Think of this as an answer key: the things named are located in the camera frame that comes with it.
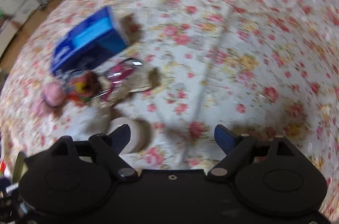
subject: screw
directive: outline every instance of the screw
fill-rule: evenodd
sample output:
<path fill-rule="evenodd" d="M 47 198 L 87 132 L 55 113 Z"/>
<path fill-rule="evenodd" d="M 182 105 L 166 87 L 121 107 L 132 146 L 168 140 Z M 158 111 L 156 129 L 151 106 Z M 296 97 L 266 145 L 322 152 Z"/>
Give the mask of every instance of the screw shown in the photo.
<path fill-rule="evenodd" d="M 135 170 L 132 168 L 121 168 L 118 173 L 121 177 L 128 177 L 132 176 L 135 173 Z"/>
<path fill-rule="evenodd" d="M 176 175 L 174 175 L 174 174 L 172 174 L 172 175 L 170 175 L 169 177 L 168 177 L 168 179 L 169 180 L 177 180 L 177 176 Z"/>
<path fill-rule="evenodd" d="M 213 168 L 211 169 L 211 174 L 214 176 L 225 176 L 227 174 L 227 170 L 224 168 Z"/>

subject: stuffed animal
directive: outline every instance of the stuffed animal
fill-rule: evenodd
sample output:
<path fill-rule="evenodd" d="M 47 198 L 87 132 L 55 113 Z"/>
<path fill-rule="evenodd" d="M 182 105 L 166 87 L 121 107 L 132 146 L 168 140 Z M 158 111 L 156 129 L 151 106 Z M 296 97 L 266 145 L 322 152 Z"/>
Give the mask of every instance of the stuffed animal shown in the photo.
<path fill-rule="evenodd" d="M 43 86 L 43 93 L 32 105 L 35 116 L 43 117 L 53 113 L 65 100 L 66 94 L 58 82 L 51 82 Z"/>

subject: white roll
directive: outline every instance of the white roll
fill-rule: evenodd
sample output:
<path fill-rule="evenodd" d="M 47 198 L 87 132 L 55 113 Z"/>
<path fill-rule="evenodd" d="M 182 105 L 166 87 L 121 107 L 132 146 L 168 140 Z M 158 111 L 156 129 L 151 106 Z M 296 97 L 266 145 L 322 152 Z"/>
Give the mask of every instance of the white roll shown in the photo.
<path fill-rule="evenodd" d="M 127 117 L 116 118 L 111 121 L 108 134 L 112 133 L 114 130 L 124 124 L 127 124 L 131 129 L 131 140 L 120 154 L 135 153 L 140 151 L 145 142 L 145 134 L 143 133 L 142 126 L 138 123 L 138 121 Z"/>

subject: brown floor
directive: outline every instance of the brown floor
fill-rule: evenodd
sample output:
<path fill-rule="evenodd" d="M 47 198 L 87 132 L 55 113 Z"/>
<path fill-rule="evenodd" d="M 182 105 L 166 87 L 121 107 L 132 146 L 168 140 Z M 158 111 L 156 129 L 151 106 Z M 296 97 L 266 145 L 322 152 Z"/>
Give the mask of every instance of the brown floor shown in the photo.
<path fill-rule="evenodd" d="M 12 69 L 23 45 L 39 25 L 47 18 L 50 12 L 52 12 L 62 1 L 63 0 L 53 0 L 45 9 L 37 10 L 31 15 L 2 54 L 2 57 L 0 58 L 0 68 L 5 69 L 8 72 Z"/>

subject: tissue box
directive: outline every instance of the tissue box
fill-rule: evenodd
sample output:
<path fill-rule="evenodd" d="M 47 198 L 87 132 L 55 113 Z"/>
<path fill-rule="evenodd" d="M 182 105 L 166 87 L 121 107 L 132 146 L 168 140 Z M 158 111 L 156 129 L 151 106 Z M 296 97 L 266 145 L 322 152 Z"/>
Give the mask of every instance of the tissue box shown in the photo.
<path fill-rule="evenodd" d="M 104 7 L 62 37 L 54 51 L 51 71 L 94 69 L 125 49 L 128 41 L 110 7 Z"/>

